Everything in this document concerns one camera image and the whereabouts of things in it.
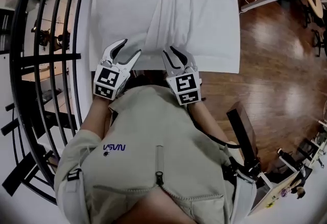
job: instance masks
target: zipper pull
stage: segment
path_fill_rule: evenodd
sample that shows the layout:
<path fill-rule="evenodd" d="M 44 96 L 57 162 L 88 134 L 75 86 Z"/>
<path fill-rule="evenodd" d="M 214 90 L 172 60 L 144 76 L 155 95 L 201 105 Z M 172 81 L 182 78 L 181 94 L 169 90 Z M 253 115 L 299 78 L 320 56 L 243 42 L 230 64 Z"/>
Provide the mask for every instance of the zipper pull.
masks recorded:
<path fill-rule="evenodd" d="M 155 176 L 156 176 L 156 178 L 157 178 L 156 184 L 157 184 L 158 186 L 160 186 L 160 187 L 164 184 L 164 181 L 163 181 L 163 179 L 162 179 L 163 175 L 164 175 L 164 173 L 163 173 L 162 171 L 157 171 L 157 172 L 155 173 Z"/>

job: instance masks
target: jacket sleeve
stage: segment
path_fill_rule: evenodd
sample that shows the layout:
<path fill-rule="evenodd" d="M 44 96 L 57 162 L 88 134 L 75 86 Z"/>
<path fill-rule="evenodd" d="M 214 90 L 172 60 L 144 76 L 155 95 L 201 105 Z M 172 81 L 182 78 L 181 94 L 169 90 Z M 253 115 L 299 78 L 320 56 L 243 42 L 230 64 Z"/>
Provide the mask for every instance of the jacket sleeve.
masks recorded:
<path fill-rule="evenodd" d="M 55 175 L 55 193 L 57 196 L 60 183 L 67 174 L 78 167 L 80 163 L 101 143 L 101 139 L 89 130 L 80 130 L 65 147 Z"/>

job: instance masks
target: white sheet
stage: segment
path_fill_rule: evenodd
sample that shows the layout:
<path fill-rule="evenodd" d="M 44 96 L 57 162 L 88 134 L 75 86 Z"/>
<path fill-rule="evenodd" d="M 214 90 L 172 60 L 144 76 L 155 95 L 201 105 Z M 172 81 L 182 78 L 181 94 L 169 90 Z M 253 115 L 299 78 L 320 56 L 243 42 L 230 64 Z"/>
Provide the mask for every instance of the white sheet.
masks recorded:
<path fill-rule="evenodd" d="M 95 70 L 106 46 L 128 38 L 119 58 L 127 59 L 142 49 L 134 67 L 137 70 L 163 70 L 162 50 L 173 45 L 191 52 L 200 71 L 239 72 L 237 0 L 94 0 L 93 3 L 96 10 L 92 11 L 91 19 L 98 25 L 90 31 L 97 41 L 97 46 L 90 45 L 90 70 Z"/>

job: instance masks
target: forearm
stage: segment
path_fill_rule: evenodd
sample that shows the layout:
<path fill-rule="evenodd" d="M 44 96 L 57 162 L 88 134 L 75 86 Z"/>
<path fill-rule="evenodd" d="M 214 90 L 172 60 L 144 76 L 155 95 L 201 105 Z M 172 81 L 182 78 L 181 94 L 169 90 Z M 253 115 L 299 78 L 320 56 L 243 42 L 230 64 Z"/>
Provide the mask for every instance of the forearm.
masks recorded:
<path fill-rule="evenodd" d="M 189 104 L 189 111 L 193 119 L 206 134 L 216 137 L 223 142 L 229 141 L 202 101 Z"/>
<path fill-rule="evenodd" d="M 81 129 L 86 129 L 97 134 L 101 139 L 105 134 L 105 122 L 108 113 L 110 112 L 109 100 L 96 96 L 92 102 L 91 108 L 88 111 Z"/>

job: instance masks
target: black and white square marker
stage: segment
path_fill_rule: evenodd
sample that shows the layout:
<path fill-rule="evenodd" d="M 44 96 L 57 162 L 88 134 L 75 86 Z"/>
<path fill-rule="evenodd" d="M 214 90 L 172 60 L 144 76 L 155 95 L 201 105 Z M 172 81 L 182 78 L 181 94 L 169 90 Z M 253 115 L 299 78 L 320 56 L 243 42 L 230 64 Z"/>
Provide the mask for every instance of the black and white square marker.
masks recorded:
<path fill-rule="evenodd" d="M 196 88 L 195 80 L 194 80 L 194 75 L 193 74 L 186 74 L 181 77 L 176 78 L 176 86 L 177 86 L 177 91 L 188 91 L 190 89 Z"/>
<path fill-rule="evenodd" d="M 103 86 L 96 85 L 96 94 L 103 96 L 105 98 L 111 99 L 112 98 L 113 90 L 109 88 L 105 88 Z"/>
<path fill-rule="evenodd" d="M 197 91 L 193 91 L 193 92 L 179 95 L 179 99 L 182 104 L 187 104 L 187 103 L 191 103 L 194 101 L 198 101 L 199 95 L 198 95 Z"/>
<path fill-rule="evenodd" d="M 111 71 L 111 70 L 103 68 L 98 77 L 98 82 L 100 82 L 102 84 L 106 84 L 111 87 L 115 87 L 117 80 L 118 80 L 118 75 L 119 75 L 119 73 L 116 71 Z"/>

